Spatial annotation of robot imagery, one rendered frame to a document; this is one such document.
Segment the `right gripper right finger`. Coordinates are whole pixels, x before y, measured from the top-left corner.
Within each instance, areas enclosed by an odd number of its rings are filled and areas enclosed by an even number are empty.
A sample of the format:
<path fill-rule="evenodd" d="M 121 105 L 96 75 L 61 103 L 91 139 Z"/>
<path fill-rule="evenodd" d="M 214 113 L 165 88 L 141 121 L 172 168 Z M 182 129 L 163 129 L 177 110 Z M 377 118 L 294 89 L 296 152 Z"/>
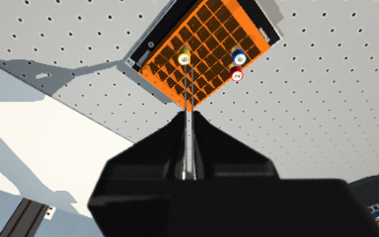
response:
<path fill-rule="evenodd" d="M 280 179 L 269 158 L 212 125 L 199 111 L 193 111 L 193 144 L 196 179 Z"/>

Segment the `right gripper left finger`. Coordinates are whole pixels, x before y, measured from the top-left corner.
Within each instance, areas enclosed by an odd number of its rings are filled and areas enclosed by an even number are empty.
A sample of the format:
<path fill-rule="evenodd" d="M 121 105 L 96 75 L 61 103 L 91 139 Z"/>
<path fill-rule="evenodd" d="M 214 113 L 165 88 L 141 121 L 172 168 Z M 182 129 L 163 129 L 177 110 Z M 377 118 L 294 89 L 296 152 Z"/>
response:
<path fill-rule="evenodd" d="M 182 179 L 184 159 L 185 111 L 180 111 L 168 124 L 107 160 L 99 179 L 104 177 Z"/>

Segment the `orange tube rack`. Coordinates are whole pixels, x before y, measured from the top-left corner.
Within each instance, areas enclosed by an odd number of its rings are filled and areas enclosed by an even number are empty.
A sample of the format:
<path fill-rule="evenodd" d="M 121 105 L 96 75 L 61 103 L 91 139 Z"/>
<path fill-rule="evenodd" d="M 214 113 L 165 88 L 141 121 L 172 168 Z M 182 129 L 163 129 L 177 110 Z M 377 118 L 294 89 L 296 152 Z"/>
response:
<path fill-rule="evenodd" d="M 232 79 L 230 50 L 237 44 L 247 56 L 239 65 L 241 70 L 270 49 L 237 0 L 197 0 L 142 62 L 138 74 L 184 109 L 185 66 L 178 58 L 179 50 L 186 45 L 190 50 L 190 63 L 186 65 L 190 112 L 191 65 L 195 108 Z"/>

